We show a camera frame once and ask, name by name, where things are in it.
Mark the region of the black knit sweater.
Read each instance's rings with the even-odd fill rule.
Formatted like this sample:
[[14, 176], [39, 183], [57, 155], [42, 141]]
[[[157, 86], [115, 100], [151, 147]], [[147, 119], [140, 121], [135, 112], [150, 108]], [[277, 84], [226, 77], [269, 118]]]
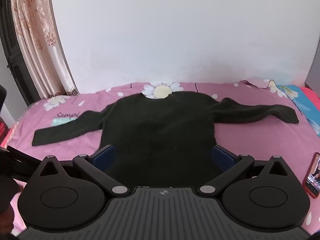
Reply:
[[133, 94], [103, 111], [85, 111], [66, 124], [37, 130], [32, 145], [100, 130], [100, 146], [116, 150], [106, 173], [125, 186], [200, 187], [221, 173], [211, 157], [214, 125], [252, 123], [270, 115], [298, 123], [295, 111], [284, 105], [248, 106], [197, 92], [175, 92], [164, 99]]

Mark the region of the red cloth pile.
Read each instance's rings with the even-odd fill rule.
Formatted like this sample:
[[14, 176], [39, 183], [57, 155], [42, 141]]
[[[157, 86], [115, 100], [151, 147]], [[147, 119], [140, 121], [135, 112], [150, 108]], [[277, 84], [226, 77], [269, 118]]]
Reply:
[[0, 144], [3, 142], [9, 131], [10, 129], [8, 128], [8, 126], [2, 119], [0, 119]]

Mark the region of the pink floral bed sheet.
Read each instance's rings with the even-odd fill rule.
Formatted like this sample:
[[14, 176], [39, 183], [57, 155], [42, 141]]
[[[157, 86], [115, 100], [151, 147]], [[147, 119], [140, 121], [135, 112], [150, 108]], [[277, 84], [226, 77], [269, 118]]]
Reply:
[[[235, 165], [200, 187], [129, 188], [91, 164], [102, 132], [33, 146], [34, 133], [66, 124], [85, 111], [103, 111], [133, 94], [164, 99], [197, 92], [242, 105], [284, 105], [297, 124], [270, 115], [245, 124], [216, 123], [216, 145]], [[132, 83], [94, 94], [33, 104], [4, 149], [41, 162], [11, 200], [25, 228], [18, 239], [319, 239], [319, 199], [302, 183], [319, 137], [295, 104], [267, 83]]]

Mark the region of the red smartphone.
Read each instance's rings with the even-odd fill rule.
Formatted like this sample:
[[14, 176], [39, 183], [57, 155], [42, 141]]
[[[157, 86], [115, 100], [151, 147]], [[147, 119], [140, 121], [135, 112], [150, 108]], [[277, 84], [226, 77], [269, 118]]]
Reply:
[[305, 191], [314, 199], [319, 196], [319, 153], [316, 152], [302, 183]]

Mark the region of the blue floral pillow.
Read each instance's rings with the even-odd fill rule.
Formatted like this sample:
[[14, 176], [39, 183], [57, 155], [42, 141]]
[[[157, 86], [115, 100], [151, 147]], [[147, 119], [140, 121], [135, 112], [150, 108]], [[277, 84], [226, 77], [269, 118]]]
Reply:
[[274, 80], [265, 79], [270, 92], [277, 93], [279, 97], [289, 98], [300, 112], [306, 117], [308, 123], [319, 137], [319, 109], [306, 94], [295, 85], [276, 85]]

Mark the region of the grey cabinet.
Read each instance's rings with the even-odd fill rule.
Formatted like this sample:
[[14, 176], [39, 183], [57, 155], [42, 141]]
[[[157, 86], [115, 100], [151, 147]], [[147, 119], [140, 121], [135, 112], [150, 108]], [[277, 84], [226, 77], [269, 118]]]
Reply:
[[320, 57], [319, 50], [315, 55], [310, 71], [305, 81], [305, 86], [313, 90], [318, 96], [320, 94]]

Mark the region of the pink patterned curtain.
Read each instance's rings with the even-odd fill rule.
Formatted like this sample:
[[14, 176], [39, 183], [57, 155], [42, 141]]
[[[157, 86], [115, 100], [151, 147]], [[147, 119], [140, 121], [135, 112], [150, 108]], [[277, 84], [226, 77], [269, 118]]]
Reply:
[[17, 40], [40, 98], [76, 95], [62, 49], [52, 0], [11, 0]]

